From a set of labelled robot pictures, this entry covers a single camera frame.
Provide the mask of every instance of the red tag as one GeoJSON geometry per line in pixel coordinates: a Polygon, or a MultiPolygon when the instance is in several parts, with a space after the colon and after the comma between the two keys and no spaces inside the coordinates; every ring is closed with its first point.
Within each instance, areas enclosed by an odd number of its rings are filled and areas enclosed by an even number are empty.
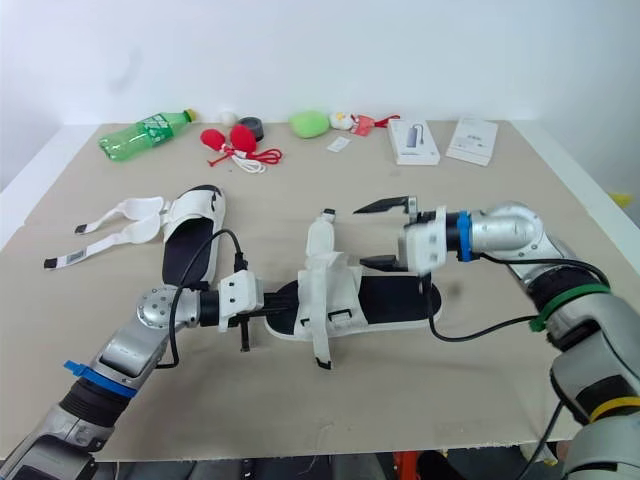
{"type": "Polygon", "coordinates": [[[353,127],[351,127],[350,132],[363,137],[369,135],[376,121],[366,115],[354,115],[353,117],[353,121],[355,123],[353,124],[353,127]]]}

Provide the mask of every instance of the paper tag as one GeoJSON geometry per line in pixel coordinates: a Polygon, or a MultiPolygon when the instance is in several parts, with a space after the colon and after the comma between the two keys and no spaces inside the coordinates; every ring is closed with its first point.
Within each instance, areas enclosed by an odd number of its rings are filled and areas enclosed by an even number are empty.
{"type": "Polygon", "coordinates": [[[331,144],[327,147],[327,150],[329,150],[330,152],[338,153],[344,147],[349,145],[349,143],[351,143],[351,140],[349,140],[348,138],[338,137],[333,142],[331,142],[331,144]]]}
{"type": "Polygon", "coordinates": [[[367,117],[366,115],[355,115],[354,125],[351,127],[351,133],[355,133],[356,135],[360,135],[362,137],[366,137],[371,132],[371,129],[374,127],[376,121],[367,117]]]}

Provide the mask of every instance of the green ring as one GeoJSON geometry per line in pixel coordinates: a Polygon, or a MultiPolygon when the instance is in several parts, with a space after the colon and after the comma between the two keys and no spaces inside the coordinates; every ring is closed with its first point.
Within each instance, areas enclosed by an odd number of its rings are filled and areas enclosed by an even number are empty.
{"type": "Polygon", "coordinates": [[[569,300],[581,297],[587,293],[610,293],[611,290],[606,285],[600,283],[590,283],[587,285],[580,285],[579,287],[572,288],[566,292],[562,292],[547,302],[544,308],[540,311],[538,316],[529,321],[529,328],[532,332],[542,332],[547,328],[547,320],[558,307],[564,305],[569,300]]]}

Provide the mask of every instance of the yellow band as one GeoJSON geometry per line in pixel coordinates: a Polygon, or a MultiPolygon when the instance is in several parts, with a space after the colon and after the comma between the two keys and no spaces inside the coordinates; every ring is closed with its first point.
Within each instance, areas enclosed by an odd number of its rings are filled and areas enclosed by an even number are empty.
{"type": "Polygon", "coordinates": [[[619,407],[640,407],[640,397],[620,397],[608,400],[591,413],[589,422],[593,423],[609,410],[619,407]]]}

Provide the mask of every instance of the white ball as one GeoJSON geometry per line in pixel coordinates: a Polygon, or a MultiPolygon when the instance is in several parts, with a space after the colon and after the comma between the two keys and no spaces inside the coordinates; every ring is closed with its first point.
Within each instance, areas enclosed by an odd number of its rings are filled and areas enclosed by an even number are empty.
{"type": "Polygon", "coordinates": [[[238,123],[238,117],[233,112],[221,112],[220,121],[225,127],[233,127],[238,123]]]}

